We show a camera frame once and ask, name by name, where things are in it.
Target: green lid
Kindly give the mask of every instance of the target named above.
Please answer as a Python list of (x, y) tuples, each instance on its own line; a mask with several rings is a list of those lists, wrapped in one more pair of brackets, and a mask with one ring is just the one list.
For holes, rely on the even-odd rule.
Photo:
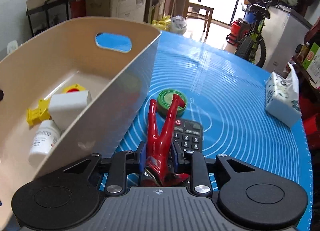
[(162, 116), (166, 116), (167, 112), (169, 110), (169, 107), (172, 103), (172, 97), (173, 94), (178, 94), (182, 100), (185, 102), (185, 106), (184, 107), (180, 107), (178, 106), (178, 111), (177, 111), (177, 116), (181, 116), (184, 112), (184, 110), (187, 107), (187, 98), (186, 96), (174, 89), (166, 89), (160, 92), (160, 94), (158, 95), (157, 98), (157, 108), (158, 108), (158, 112), (162, 115)]

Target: white wall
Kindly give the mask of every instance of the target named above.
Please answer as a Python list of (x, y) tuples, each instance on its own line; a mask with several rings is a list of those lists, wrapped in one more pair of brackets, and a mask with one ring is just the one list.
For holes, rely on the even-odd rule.
[(31, 38), (26, 16), (26, 0), (0, 0), (0, 60), (7, 54), (7, 44), (22, 44)]
[(312, 25), (316, 23), (320, 16), (320, 0), (314, 2), (311, 6), (308, 7), (305, 18)]

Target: red toy figure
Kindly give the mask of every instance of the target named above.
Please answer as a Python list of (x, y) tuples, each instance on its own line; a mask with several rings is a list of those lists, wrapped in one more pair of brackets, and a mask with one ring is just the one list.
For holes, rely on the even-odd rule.
[(185, 102), (179, 95), (174, 94), (171, 106), (167, 113), (167, 118), (165, 119), (159, 136), (156, 121), (157, 102), (155, 99), (150, 100), (148, 113), (147, 159), (145, 170), (140, 179), (140, 184), (142, 186), (176, 186), (189, 177), (189, 175), (185, 173), (171, 173), (168, 168), (168, 156), (178, 106), (184, 107)]

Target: storage bin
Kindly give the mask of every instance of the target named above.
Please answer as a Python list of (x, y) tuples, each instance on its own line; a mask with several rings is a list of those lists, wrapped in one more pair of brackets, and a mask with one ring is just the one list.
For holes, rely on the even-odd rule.
[[(128, 37), (131, 50), (97, 46), (96, 35), (103, 32)], [(90, 153), (113, 154), (149, 91), (159, 35), (147, 24), (77, 18), (35, 36), (0, 62), (0, 230), (22, 185)], [(33, 168), (28, 154), (38, 126), (29, 127), (27, 108), (76, 83), (90, 91), (91, 103)]]

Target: blue mat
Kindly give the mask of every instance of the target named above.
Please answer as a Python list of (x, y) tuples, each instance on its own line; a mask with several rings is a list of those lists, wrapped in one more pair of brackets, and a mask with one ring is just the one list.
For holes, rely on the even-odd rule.
[[(308, 230), (313, 178), (307, 140), (301, 121), (289, 129), (266, 114), (264, 81), (269, 75), (228, 52), (163, 32), (150, 92), (117, 151), (136, 150), (146, 140), (150, 99), (163, 89), (177, 89), (188, 98), (182, 118), (203, 125), (204, 156), (228, 154), (299, 183), (309, 204), (298, 229)], [(160, 130), (164, 120), (158, 116), (157, 121)], [(210, 178), (217, 190), (213, 174)], [(130, 185), (137, 185), (136, 175), (128, 179)]]

